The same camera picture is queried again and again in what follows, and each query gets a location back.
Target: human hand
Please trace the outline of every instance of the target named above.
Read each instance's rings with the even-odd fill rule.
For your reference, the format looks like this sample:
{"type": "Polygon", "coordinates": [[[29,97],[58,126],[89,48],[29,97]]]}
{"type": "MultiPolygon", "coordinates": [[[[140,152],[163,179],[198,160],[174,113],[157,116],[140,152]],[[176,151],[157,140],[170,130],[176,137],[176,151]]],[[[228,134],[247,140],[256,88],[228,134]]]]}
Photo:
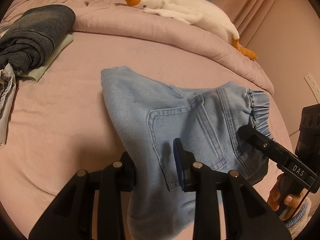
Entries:
{"type": "MultiPolygon", "coordinates": [[[[271,207],[271,209],[273,211],[277,211],[279,209],[279,207],[280,207],[279,198],[280,198],[281,194],[280,194],[279,184],[280,184],[281,176],[282,176],[282,174],[278,176],[276,184],[270,190],[270,195],[269,195],[269,198],[268,198],[268,201],[267,201],[267,203],[269,204],[269,206],[271,207]]],[[[300,195],[289,194],[289,195],[286,196],[286,198],[284,199],[284,204],[286,206],[288,206],[288,207],[291,207],[291,209],[282,218],[282,221],[287,220],[287,219],[289,219],[291,217],[291,215],[294,213],[294,211],[296,210],[296,208],[298,207],[299,203],[301,202],[303,197],[306,195],[306,193],[307,193],[307,190],[303,189],[303,191],[301,192],[300,195]]]]}

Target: stuffed animal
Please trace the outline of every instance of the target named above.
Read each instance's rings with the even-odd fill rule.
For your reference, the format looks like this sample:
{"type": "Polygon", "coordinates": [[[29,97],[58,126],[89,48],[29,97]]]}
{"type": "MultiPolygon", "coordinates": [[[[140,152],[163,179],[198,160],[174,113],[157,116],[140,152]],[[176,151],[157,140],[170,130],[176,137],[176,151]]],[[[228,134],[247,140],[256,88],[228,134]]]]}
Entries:
{"type": "Polygon", "coordinates": [[[257,55],[239,44],[239,33],[219,7],[206,0],[125,0],[143,12],[195,25],[223,39],[250,59],[257,55]]]}

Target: orange plush foot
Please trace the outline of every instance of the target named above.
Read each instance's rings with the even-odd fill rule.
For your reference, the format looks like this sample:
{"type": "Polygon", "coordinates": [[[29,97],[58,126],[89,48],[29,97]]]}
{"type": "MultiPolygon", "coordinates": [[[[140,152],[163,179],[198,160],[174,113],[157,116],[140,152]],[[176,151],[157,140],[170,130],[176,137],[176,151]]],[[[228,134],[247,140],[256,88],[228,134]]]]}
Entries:
{"type": "Polygon", "coordinates": [[[258,58],[257,55],[252,50],[242,47],[239,43],[239,40],[235,40],[232,38],[232,46],[235,47],[238,51],[240,51],[243,55],[245,55],[249,59],[258,58]]]}

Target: white electrical outlet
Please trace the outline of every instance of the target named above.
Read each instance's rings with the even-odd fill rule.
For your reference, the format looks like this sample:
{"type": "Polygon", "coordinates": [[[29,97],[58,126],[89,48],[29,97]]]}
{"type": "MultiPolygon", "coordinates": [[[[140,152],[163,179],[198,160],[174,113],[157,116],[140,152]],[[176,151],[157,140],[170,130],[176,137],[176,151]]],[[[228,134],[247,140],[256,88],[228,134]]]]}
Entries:
{"type": "Polygon", "coordinates": [[[306,80],[306,82],[308,83],[309,87],[311,88],[311,91],[313,93],[313,95],[315,96],[318,104],[320,103],[320,90],[319,87],[317,85],[317,83],[315,82],[314,78],[311,76],[310,73],[307,73],[304,76],[304,79],[306,80]]]}

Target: metal screw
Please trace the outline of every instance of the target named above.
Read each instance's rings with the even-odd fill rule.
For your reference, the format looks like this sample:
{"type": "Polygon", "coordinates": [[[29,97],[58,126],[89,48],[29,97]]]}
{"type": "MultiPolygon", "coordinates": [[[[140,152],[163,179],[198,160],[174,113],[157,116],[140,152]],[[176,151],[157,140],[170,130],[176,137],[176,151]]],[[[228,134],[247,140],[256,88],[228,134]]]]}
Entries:
{"type": "Polygon", "coordinates": [[[85,170],[79,170],[79,171],[77,172],[77,175],[78,175],[79,177],[83,177],[84,175],[86,175],[86,171],[85,171],[85,170]]]}
{"type": "Polygon", "coordinates": [[[236,171],[236,170],[232,170],[232,171],[230,171],[230,175],[231,175],[232,177],[237,178],[237,177],[239,176],[239,172],[236,171]]]}
{"type": "Polygon", "coordinates": [[[202,168],[202,163],[200,163],[200,162],[194,162],[194,163],[192,164],[192,166],[194,166],[196,169],[200,169],[200,168],[202,168]]]}
{"type": "Polygon", "coordinates": [[[114,166],[115,168],[120,168],[122,166],[122,162],[114,162],[112,166],[114,166]]]}

